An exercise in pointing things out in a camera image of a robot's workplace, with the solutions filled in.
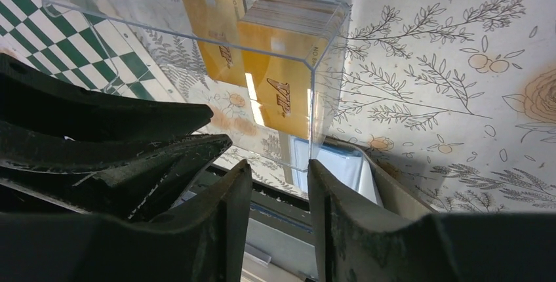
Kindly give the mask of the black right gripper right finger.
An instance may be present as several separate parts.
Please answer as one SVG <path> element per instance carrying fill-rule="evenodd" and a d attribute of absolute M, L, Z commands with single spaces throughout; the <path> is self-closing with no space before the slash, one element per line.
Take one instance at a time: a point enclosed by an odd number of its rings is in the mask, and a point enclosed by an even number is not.
<path fill-rule="evenodd" d="M 320 281 L 554 281 L 555 215 L 427 214 L 408 220 L 308 165 Z"/>

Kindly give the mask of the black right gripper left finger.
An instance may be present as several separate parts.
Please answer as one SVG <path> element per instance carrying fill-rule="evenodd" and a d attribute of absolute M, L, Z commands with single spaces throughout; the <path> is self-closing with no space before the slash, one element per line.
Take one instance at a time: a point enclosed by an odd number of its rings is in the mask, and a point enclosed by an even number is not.
<path fill-rule="evenodd" d="M 1 215 L 2 281 L 239 281 L 252 170 L 217 182 L 150 222 L 103 214 Z"/>

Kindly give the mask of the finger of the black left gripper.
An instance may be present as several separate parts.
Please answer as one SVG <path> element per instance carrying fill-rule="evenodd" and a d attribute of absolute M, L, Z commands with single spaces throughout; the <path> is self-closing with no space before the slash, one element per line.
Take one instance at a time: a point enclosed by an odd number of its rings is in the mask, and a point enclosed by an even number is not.
<path fill-rule="evenodd" d="M 170 140 L 210 122 L 204 104 L 155 102 L 90 91 L 1 55 L 1 120 L 76 141 Z"/>
<path fill-rule="evenodd" d="M 225 134 L 80 142 L 1 123 L 1 211 L 32 211 L 30 197 L 131 222 L 169 210 L 231 146 Z"/>

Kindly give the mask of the grey card holder wallet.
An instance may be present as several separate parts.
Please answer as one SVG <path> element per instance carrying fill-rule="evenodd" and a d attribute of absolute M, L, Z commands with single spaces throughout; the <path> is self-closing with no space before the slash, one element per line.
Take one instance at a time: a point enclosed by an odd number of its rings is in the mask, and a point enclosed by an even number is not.
<path fill-rule="evenodd" d="M 349 188 L 348 197 L 356 199 L 355 215 L 366 225 L 391 230 L 435 213 L 355 144 L 328 139 L 316 159 Z"/>

